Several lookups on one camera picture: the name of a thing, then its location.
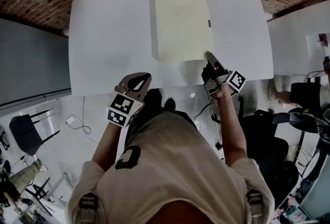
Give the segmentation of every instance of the white table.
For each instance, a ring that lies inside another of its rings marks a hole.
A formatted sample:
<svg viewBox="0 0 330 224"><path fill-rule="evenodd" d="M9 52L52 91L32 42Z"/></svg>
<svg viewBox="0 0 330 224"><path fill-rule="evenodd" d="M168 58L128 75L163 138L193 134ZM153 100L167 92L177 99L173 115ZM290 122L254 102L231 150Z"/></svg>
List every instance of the white table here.
<svg viewBox="0 0 330 224"><path fill-rule="evenodd" d="M207 0L214 55L248 80L273 77L260 0ZM74 95L109 93L128 74L149 72L151 88L202 84L205 61L162 64L155 56L155 0L75 0L69 37Z"/></svg>

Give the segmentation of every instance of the white floor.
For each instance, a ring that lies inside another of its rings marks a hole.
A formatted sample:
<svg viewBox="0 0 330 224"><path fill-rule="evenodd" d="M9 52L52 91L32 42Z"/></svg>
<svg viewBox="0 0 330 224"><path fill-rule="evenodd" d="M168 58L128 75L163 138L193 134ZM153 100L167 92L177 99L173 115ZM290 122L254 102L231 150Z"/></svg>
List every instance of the white floor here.
<svg viewBox="0 0 330 224"><path fill-rule="evenodd" d="M302 76L295 76L289 79L278 76L275 80L278 90L281 91L282 89L290 90L291 83L302 82L303 79ZM279 105L275 101L269 101L267 99L267 83L268 80L263 80L251 81L246 84L241 93L241 96L245 99L245 115L251 115L257 109L268 110L271 108L278 113L287 112L292 108L291 106ZM162 89L161 92L163 95L163 104L166 99L171 97L176 101L177 110L186 112L191 118L197 115L207 104L205 93L201 86L166 88ZM92 130L91 134L88 136L96 142L101 139L107 125L105 110L108 98L109 94L86 96L85 98L84 123ZM234 101L238 109L237 98L234 98ZM36 128L43 139L57 130L60 130L60 133L46 142L38 150L37 156L48 167L48 171L37 175L34 183L42 185L47 177L50 177L50 185L54 185L64 172L68 172L73 178L77 178L80 174L82 164L91 159L97 146L97 143L87 138L82 129L72 130L65 124L66 119L71 115L82 118L82 105L83 97L74 97L71 95L1 117L0 125L5 129L10 142L8 151L2 149L2 156L3 159L8 159L10 161L13 166L12 171L17 172L25 166L22 161L19 161L24 153L19 149L10 134L9 122L11 118L27 113L33 115L36 112L49 109L50 116L46 114L41 116L41 122L36 124ZM196 125L218 156L222 157L222 152L218 152L215 148L215 144L219 141L219 127L211 120L210 111L210 108L207 108L202 115L197 118ZM78 120L75 120L71 126L79 127L80 123ZM289 158L291 159L293 159L300 133L300 131L294 129L289 124L280 124L277 128L276 137L285 139L290 145L291 152L289 153ZM118 157L124 150L125 134L126 130L123 130L118 146ZM32 162L33 158L28 157L27 163L31 164ZM68 201L70 194L71 188L66 182L63 182L55 191L54 196L57 198L62 197L62 200ZM14 220L17 218L12 207L5 209L5 218L8 223L12 223L11 219Z"/></svg>

